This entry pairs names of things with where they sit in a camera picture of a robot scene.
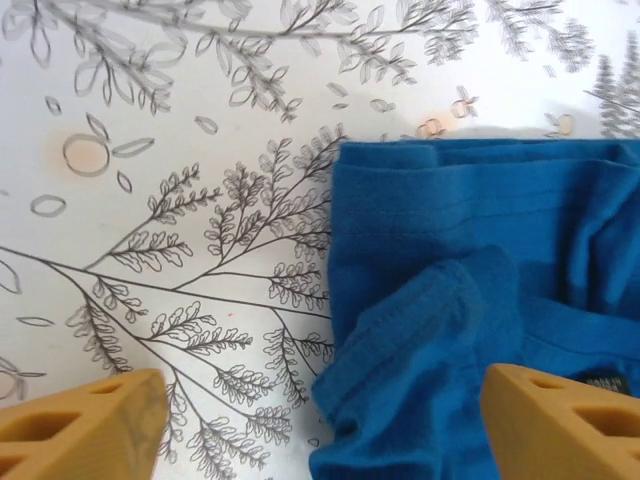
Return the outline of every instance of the table surface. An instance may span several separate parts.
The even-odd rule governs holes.
[[[635,2],[0,0],[0,406],[157,367],[156,477],[331,439],[339,142],[636,137]]]

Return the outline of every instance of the clothing label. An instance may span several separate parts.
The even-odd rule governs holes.
[[[627,379],[614,372],[584,373],[578,377],[578,381],[594,387],[611,390],[612,392],[631,395]]]

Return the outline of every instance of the blue t-shirt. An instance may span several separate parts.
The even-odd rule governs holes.
[[[316,479],[497,479],[485,369],[640,395],[640,142],[347,143],[334,168],[335,432]]]

